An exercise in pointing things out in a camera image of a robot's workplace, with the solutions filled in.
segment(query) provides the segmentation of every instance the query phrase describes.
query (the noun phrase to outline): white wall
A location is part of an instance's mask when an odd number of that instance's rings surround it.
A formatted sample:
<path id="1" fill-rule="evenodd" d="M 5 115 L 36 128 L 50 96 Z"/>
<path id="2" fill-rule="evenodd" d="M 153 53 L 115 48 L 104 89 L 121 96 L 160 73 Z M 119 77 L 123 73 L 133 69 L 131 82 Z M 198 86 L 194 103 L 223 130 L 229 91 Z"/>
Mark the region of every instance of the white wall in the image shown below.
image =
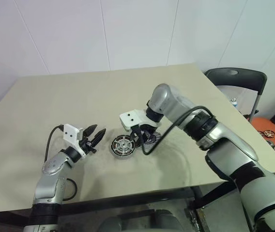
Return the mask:
<path id="1" fill-rule="evenodd" d="M 26 75 L 189 62 L 265 72 L 272 117 L 275 0 L 0 0 L 0 100 Z"/>

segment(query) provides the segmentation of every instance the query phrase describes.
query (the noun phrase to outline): metal frame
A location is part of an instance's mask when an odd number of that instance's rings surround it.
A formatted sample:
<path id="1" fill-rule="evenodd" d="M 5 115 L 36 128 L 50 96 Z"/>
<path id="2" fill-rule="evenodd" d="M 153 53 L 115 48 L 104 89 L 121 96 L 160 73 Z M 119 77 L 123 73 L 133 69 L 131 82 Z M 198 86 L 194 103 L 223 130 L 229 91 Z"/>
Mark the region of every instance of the metal frame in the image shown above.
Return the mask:
<path id="1" fill-rule="evenodd" d="M 185 213 L 190 218 L 193 226 L 199 229 L 200 232 L 209 232 L 206 220 L 203 214 L 204 206 L 217 200 L 218 198 L 226 195 L 227 193 L 236 189 L 234 182 L 224 182 L 209 193 L 202 195 L 199 186 L 176 188 L 166 191 L 154 191 L 149 193 L 135 194 L 129 196 L 112 197 L 106 199 L 99 199 L 87 202 L 69 203 L 63 204 L 61 210 L 61 216 L 80 214 L 89 211 L 103 210 L 109 208 L 133 206 L 140 204 L 148 204 L 158 201 L 166 201 L 172 199 L 188 199 L 194 198 L 190 201 L 188 207 L 185 209 Z M 19 213 L 27 214 L 29 209 L 19 210 Z M 143 215 L 149 214 L 150 211 L 145 211 L 143 214 L 131 213 L 124 215 L 124 217 L 142 217 Z M 244 210 L 245 218 L 250 231 L 252 232 L 252 224 L 247 217 L 247 213 Z M 24 227 L 28 222 L 28 218 L 25 216 L 17 215 L 13 211 L 11 212 L 0 212 L 0 224 L 8 224 L 19 227 Z"/>
<path id="2" fill-rule="evenodd" d="M 261 95 L 257 94 L 256 100 L 255 100 L 255 103 L 254 103 L 254 106 L 253 106 L 253 109 L 252 109 L 252 112 L 250 112 L 250 115 L 249 115 L 249 120 L 248 120 L 248 121 L 249 121 L 250 123 L 251 123 L 252 120 L 253 120 L 253 117 L 254 117 L 255 111 L 256 111 L 256 109 L 257 109 L 257 106 L 258 106 L 260 97 L 261 97 Z"/>

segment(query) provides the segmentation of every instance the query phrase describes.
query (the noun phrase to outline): silver arm segment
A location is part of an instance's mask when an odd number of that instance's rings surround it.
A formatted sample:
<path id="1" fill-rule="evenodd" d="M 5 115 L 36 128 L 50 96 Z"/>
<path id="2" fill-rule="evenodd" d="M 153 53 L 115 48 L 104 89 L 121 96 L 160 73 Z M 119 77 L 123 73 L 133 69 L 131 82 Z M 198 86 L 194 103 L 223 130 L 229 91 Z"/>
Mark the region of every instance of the silver arm segment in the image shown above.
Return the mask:
<path id="1" fill-rule="evenodd" d="M 157 123 L 163 116 L 174 123 L 196 106 L 167 84 L 155 88 L 147 105 L 145 112 L 148 120 Z M 121 117 L 122 124 L 127 129 L 140 125 L 133 122 L 128 125 L 123 119 Z M 194 111 L 178 127 L 195 139 L 200 149 L 208 150 L 205 159 L 220 178 L 235 182 L 257 231 L 261 231 L 259 226 L 263 223 L 264 228 L 266 225 L 270 231 L 275 231 L 275 175 L 260 166 L 255 150 L 225 125 L 201 110 Z"/>
<path id="2" fill-rule="evenodd" d="M 42 176 L 35 189 L 29 223 L 23 232 L 58 231 L 58 215 L 67 176 L 78 160 L 85 158 L 90 151 L 96 152 L 94 147 L 102 140 L 106 132 L 106 129 L 99 131 L 89 141 L 87 137 L 93 133 L 96 126 L 92 125 L 85 130 L 77 129 L 69 124 L 63 126 L 63 139 L 70 146 L 43 164 Z"/>

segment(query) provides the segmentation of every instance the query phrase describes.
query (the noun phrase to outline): floor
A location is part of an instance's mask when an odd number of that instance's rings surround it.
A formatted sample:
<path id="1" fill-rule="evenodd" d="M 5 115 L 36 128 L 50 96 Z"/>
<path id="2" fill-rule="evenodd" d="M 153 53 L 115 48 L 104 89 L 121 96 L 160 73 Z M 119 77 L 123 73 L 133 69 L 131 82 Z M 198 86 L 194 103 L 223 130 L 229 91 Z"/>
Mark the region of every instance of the floor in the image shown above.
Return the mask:
<path id="1" fill-rule="evenodd" d="M 209 192 L 216 185 L 202 186 L 203 194 Z M 180 221 L 186 232 L 194 232 L 189 220 L 184 214 L 186 200 L 170 200 L 151 203 L 148 205 L 130 206 L 88 212 L 78 215 L 70 215 L 59 218 L 60 232 L 95 232 L 100 223 L 108 217 L 119 214 L 137 212 L 146 209 L 167 209 Z M 238 192 L 232 192 L 221 199 L 209 204 L 203 209 L 210 232 L 248 232 L 249 229 L 244 217 L 241 200 Z M 132 219 L 128 228 L 142 229 L 148 227 L 149 220 L 146 217 Z M 21 228 L 0 226 L 0 232 L 22 232 Z"/>

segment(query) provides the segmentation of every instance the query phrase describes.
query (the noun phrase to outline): black wire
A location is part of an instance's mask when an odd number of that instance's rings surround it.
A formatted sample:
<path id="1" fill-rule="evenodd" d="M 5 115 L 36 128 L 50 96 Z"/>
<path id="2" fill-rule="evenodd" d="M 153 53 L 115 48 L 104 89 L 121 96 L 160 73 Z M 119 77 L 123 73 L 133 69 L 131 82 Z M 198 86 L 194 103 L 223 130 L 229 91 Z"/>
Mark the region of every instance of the black wire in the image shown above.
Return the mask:
<path id="1" fill-rule="evenodd" d="M 206 108 L 205 106 L 196 106 L 190 110 L 188 110 L 187 112 L 185 112 L 184 114 L 182 114 L 165 132 L 164 134 L 161 136 L 161 138 L 158 140 L 157 143 L 155 143 L 153 145 L 153 147 L 148 151 L 146 152 L 145 151 L 145 147 L 144 147 L 144 143 L 143 143 L 143 137 L 142 137 L 142 133 L 141 133 L 141 130 L 137 130 L 135 131 L 135 133 L 137 134 L 138 138 L 140 139 L 141 141 L 141 145 L 142 145 L 142 151 L 144 153 L 144 155 L 149 155 L 150 153 L 152 153 L 155 148 L 161 143 L 161 141 L 169 134 L 169 132 L 175 127 L 175 126 L 178 126 L 180 125 L 190 114 L 192 114 L 194 111 L 196 110 L 199 110 L 199 109 L 202 109 L 202 110 L 205 110 L 211 117 L 214 117 L 214 115 L 212 114 L 212 112 Z"/>
<path id="2" fill-rule="evenodd" d="M 46 152 L 45 152 L 45 159 L 44 159 L 44 162 L 46 162 L 46 161 L 47 161 L 47 158 L 48 158 L 48 149 L 49 149 L 49 144 L 50 144 L 51 136 L 52 136 L 52 134 L 55 132 L 56 129 L 60 129 L 61 127 L 63 127 L 63 125 L 58 125 L 58 126 L 56 126 L 54 129 L 52 129 L 51 133 L 49 134 L 49 138 L 48 138 L 47 145 L 46 145 Z"/>
<path id="3" fill-rule="evenodd" d="M 63 199 L 64 202 L 73 199 L 76 196 L 76 194 L 77 194 L 77 184 L 76 184 L 76 182 L 74 180 L 70 179 L 70 178 L 67 178 L 66 180 L 72 182 L 72 184 L 74 185 L 75 191 L 74 191 L 74 193 L 73 193 L 73 195 L 71 197 L 64 198 Z"/>
<path id="4" fill-rule="evenodd" d="M 51 130 L 51 132 L 49 134 L 48 141 L 47 141 L 47 145 L 46 145 L 46 152 L 45 152 L 44 162 L 47 161 L 47 158 L 48 158 L 48 149 L 49 149 L 49 144 L 50 144 L 51 136 L 55 132 L 56 129 L 60 129 L 61 131 L 63 131 L 63 125 L 58 125 L 54 129 Z M 66 180 L 72 182 L 72 184 L 74 185 L 75 190 L 74 190 L 74 193 L 73 193 L 73 195 L 71 197 L 63 199 L 64 202 L 73 199 L 76 196 L 76 194 L 77 194 L 77 184 L 76 184 L 76 182 L 74 180 L 70 179 L 70 178 L 67 178 Z"/>

